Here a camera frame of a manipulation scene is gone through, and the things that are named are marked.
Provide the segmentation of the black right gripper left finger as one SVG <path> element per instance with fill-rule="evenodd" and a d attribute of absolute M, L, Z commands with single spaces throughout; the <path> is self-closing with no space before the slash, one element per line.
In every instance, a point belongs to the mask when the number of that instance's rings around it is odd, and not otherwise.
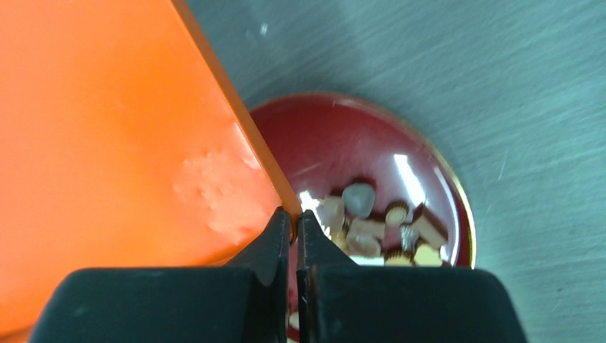
<path fill-rule="evenodd" d="M 221 267 L 87 268 L 56 288 L 31 342 L 285 342 L 289 214 Z"/>

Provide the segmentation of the orange box lid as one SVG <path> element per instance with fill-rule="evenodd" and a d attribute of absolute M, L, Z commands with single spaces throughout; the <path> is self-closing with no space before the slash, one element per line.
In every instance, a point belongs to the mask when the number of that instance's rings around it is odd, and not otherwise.
<path fill-rule="evenodd" d="M 185 1 L 1 3 L 1 340 L 85 267 L 221 264 L 297 195 Z"/>

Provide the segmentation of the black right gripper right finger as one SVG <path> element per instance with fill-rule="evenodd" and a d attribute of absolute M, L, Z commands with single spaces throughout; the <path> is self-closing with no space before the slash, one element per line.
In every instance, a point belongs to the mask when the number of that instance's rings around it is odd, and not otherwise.
<path fill-rule="evenodd" d="M 368 267 L 297 222 L 301 342 L 526 342 L 507 290 L 464 267 Z"/>

